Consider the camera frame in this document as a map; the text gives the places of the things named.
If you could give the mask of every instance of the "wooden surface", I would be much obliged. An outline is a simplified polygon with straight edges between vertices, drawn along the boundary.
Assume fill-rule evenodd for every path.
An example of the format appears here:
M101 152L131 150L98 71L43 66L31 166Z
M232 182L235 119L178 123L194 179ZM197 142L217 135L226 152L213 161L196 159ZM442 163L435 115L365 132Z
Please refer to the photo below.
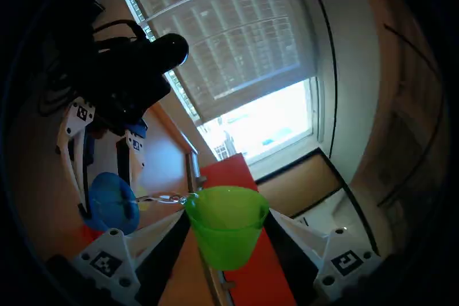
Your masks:
M258 191L271 208L292 216L340 187L320 155L315 155L261 185Z
M159 305L214 305L192 230L186 236Z
M62 254L71 259L90 243L90 238L82 230L83 221L76 207L78 196L73 194L65 179L60 157L55 153L61 116L41 118L36 115L35 105L35 100L25 105L8 135L7 167L12 197L26 236L38 257L45 261L54 254ZM144 118L149 128L141 185L148 194L186 193L185 153L192 148L186 148L186 140L181 138L180 131L174 131L170 127L171 122L166 121L163 125L155 112L148 111ZM101 172L116 172L117 140L119 137L108 133L102 140L96 141L95 162L88 168L89 183ZM147 211L141 212L139 226L154 223L179 208L151 203ZM212 305L191 232L160 304Z

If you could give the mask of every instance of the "window sill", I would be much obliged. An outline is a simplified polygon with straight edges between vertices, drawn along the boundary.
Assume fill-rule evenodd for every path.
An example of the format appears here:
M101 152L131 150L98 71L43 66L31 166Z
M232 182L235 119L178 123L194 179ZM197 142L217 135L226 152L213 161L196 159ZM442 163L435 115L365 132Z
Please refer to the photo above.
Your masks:
M288 165L319 147L315 135L305 137L282 150L259 161L249 164L248 168L254 180L265 177L269 173Z

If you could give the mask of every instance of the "screw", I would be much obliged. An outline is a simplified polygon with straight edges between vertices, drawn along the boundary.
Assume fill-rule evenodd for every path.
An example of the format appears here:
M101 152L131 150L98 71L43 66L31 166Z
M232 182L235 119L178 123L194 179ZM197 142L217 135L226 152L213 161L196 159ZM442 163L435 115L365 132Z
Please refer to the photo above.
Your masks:
M129 287L131 285L131 280L129 280L126 277L122 277L122 278L119 279L119 284L122 287Z
M323 280L322 283L326 286L331 286L334 284L334 277L333 276L326 276Z

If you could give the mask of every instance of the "wall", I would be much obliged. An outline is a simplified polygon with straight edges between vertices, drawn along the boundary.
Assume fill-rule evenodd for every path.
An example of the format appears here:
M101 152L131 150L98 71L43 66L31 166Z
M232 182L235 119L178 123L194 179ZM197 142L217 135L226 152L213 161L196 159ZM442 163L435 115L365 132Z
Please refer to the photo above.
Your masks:
M337 63L337 117L331 161L349 183L373 127L379 95L378 33L368 0L323 0Z
M340 187L339 181L320 155L258 185L270 207L292 216Z
M97 0L105 6L106 11L102 13L94 23L94 27L118 19L133 19L125 0ZM113 36L132 36L131 30L126 25L117 25L106 29L96 35L97 39L104 39ZM207 166L217 161L212 151L205 143L201 134L196 129L193 121L186 113L183 105L173 91L160 101L167 114L174 120L177 127L183 131L192 145L197 149L200 166Z

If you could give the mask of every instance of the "black cable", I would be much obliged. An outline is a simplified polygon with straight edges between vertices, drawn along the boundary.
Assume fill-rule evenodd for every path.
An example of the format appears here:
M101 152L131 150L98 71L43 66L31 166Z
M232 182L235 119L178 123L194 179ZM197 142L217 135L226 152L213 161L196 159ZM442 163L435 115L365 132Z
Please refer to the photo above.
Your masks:
M108 27L119 24L128 25L134 32L134 34L136 34L136 36L125 37L126 40L143 38L146 39L145 33L143 32L142 28L139 25L137 25L133 20L116 20L113 22L108 22L94 29L93 33L99 32ZM109 40L116 41L117 38L124 37L109 38ZM49 63L49 65L45 69L45 73L48 75L48 77L44 89L40 93L37 104L37 111L42 117L48 117L55 114L56 112L65 108L69 103L71 103L76 98L76 91L72 87L72 80L68 76L68 74L63 70L62 65L60 64L59 56L54 58L51 61L51 63ZM65 90L65 93L59 96L55 96L53 98L51 97L53 93L64 92Z
M392 32L394 35L396 35L398 38L400 38L403 42L408 44L408 46L410 48L412 48L413 51L416 54L418 54L418 56L426 63L426 65L429 68L429 70L431 70L432 73L436 76L436 78L441 82L440 74L435 70L435 68L433 67L432 63L422 53L421 50L419 50L412 42L410 42L408 40L408 38L406 38L403 34L397 32L394 28L392 28L392 27L390 27L390 26L388 26L386 24L384 24L384 28L386 30L388 30L389 32ZM427 142L427 145L424 148L424 151L422 152L421 156L418 159L418 162L413 166L411 171L406 175L406 177L400 183L398 183L396 186L394 186L394 189L392 189L392 191L388 195L386 195L386 197L384 197L382 199L382 201L380 201L378 203L378 207L381 207L388 200L392 199L393 196L396 196L396 194L405 186L406 183L408 183L408 181L416 174L416 172L418 171L419 167L424 163L427 155L430 153L430 149L432 149L432 146L433 146L433 143L434 143L435 139L437 138L437 134L438 134L438 131L439 131L439 128L440 128L441 119L443 117L442 115L443 115L443 108L444 108L444 103L445 103L445 99L444 98L445 98L445 92L443 91L443 86L442 86L442 92L441 92L441 98L440 98L440 106L439 106L439 109L438 109L437 120L435 122L435 126L434 126L434 130L432 132L432 135L431 135L429 141Z

